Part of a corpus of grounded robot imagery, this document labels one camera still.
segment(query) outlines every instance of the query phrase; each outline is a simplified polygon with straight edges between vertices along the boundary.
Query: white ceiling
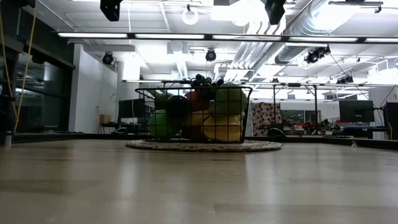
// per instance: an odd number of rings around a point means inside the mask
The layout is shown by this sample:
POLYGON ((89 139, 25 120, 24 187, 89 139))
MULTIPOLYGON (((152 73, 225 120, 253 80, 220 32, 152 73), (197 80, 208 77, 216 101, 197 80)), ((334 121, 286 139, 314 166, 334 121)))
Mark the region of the white ceiling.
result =
MULTIPOLYGON (((119 22, 109 22, 99 9, 98 2, 74 2, 68 0, 40 0, 39 19, 59 31, 85 32, 177 32, 177 33, 219 33, 235 34, 244 33, 248 27, 238 27, 230 21, 213 21, 210 15, 211 7, 197 7, 201 10, 199 21, 195 25, 186 25, 181 14, 185 9, 181 6, 165 5, 164 19, 158 4, 123 4, 119 22)), ((289 9, 288 18, 297 13, 308 0, 298 0, 296 7, 289 9)), ((335 30, 332 35, 388 35, 398 34, 398 9, 383 9, 379 14, 374 9, 361 9, 349 21, 335 30)), ((107 40, 97 41, 91 44, 132 44, 135 45, 141 57, 147 62, 142 65, 141 73, 144 75, 153 73, 170 73, 176 69, 175 62, 167 58, 166 49, 168 41, 148 40, 107 40)), ((192 42, 189 46, 200 46, 204 48, 215 48, 218 60, 232 60, 238 51, 239 42, 192 42)), ((353 63, 355 55, 384 56, 398 55, 398 45, 346 45, 332 44, 331 51, 337 61, 341 63, 342 69, 347 69, 360 63, 353 63)), ((213 71, 215 63, 206 63, 205 53, 195 52, 187 60, 189 70, 213 71)), ((332 60, 322 60, 318 65, 306 70, 300 66, 286 67, 283 69, 285 75, 292 77, 329 77, 341 72, 340 68, 332 60)), ((357 75, 366 76, 367 70, 359 71, 357 75)))

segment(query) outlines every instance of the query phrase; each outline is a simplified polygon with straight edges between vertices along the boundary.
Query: black wire basket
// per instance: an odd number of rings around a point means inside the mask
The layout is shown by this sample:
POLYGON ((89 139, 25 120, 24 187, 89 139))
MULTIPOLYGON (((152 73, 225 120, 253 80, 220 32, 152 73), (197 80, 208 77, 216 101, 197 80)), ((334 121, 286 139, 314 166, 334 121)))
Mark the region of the black wire basket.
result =
POLYGON ((243 143, 248 121, 247 86, 139 88, 153 110, 141 118, 146 141, 243 143))

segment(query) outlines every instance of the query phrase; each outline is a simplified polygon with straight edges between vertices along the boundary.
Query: silver ductwork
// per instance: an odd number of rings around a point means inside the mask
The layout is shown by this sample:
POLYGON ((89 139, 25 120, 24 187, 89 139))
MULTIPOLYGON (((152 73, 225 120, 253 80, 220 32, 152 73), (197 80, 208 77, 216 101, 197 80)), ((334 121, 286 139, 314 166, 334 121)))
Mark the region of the silver ductwork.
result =
MULTIPOLYGON (((329 1, 313 0, 305 11, 298 16, 297 20, 286 29, 284 34, 301 36, 329 35, 356 13, 357 7, 332 6, 328 4, 329 1)), ((264 68, 267 66, 265 63, 288 64, 306 49, 307 47, 286 46, 285 44, 274 43, 255 66, 255 73, 260 73, 260 70, 269 70, 268 68, 264 68)))

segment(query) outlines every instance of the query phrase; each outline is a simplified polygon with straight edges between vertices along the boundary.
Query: ceiling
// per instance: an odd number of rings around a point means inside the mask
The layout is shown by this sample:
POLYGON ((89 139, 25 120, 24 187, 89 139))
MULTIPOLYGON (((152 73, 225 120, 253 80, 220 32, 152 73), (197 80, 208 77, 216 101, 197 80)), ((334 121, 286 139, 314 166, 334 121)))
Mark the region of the ceiling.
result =
MULTIPOLYGON (((164 4, 159 2, 125 3, 121 7, 120 21, 109 22, 100 11, 99 2, 71 0, 40 0, 39 2, 39 19, 58 31, 243 34, 249 28, 249 25, 236 26, 231 21, 212 20, 210 14, 213 0, 202 1, 201 6, 193 4, 192 8, 199 11, 198 22, 194 25, 187 25, 182 21, 182 12, 186 8, 186 4, 182 3, 169 4, 167 1, 164 4)), ((289 7, 285 7, 286 21, 289 23, 309 0, 287 2, 289 7)), ((396 8, 394 7, 395 4, 387 4, 378 14, 374 13, 375 7, 359 7, 356 13, 330 35, 396 36, 398 34, 398 4, 396 8)), ((26 10, 32 13, 32 9, 27 8, 26 10)), ((236 15, 236 17, 242 18, 244 15, 236 15)), ((82 43, 86 45, 86 50, 90 50, 90 47, 105 47, 107 45, 134 45, 142 59, 141 75, 144 79, 149 76, 156 78, 156 75, 159 75, 159 79, 161 79, 164 74, 170 74, 172 70, 177 70, 175 60, 167 55, 169 42, 169 40, 97 40, 82 43)), ((234 60, 242 45, 240 42, 186 42, 190 49, 195 49, 190 50, 185 59, 188 70, 213 71, 217 63, 229 64, 234 60), (207 48, 215 49, 217 61, 206 62, 207 48)), ((350 68, 355 68, 353 74, 360 82, 366 82, 369 69, 385 60, 384 57, 391 58, 395 55, 398 57, 398 45, 331 44, 330 49, 339 66, 333 58, 328 56, 309 69, 304 69, 301 65, 302 57, 299 57, 297 61, 292 62, 281 71, 271 74, 266 79, 264 79, 264 75, 261 75, 259 78, 262 79, 259 80, 269 82, 275 75, 286 82, 304 82, 308 81, 306 79, 308 77, 313 77, 312 80, 320 77, 317 79, 318 82, 327 82, 330 77, 341 73, 341 69, 349 72, 350 68)), ((241 78, 243 77, 250 77, 250 71, 241 76, 241 78)))

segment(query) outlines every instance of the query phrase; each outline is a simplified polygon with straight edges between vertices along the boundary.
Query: fruit basket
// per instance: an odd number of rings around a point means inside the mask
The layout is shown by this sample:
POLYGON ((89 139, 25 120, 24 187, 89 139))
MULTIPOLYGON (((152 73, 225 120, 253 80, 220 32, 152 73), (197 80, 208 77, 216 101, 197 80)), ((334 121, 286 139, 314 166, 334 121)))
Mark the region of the fruit basket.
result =
POLYGON ((180 83, 191 87, 136 89, 155 108, 143 116, 148 141, 244 142, 251 87, 204 77, 180 83))

